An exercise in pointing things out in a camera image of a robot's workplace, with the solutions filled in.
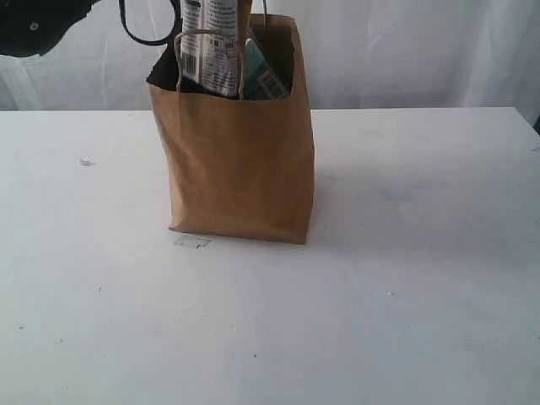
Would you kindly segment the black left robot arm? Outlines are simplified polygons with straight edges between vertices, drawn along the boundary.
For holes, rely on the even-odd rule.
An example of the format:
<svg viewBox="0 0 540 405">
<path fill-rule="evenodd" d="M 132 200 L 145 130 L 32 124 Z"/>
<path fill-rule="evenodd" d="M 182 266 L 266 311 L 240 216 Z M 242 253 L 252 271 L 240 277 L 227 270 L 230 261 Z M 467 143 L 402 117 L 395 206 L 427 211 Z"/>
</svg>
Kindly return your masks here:
<svg viewBox="0 0 540 405">
<path fill-rule="evenodd" d="M 94 0 L 6 0 L 1 2 L 1 54 L 44 56 L 70 28 L 85 19 Z"/>
</svg>

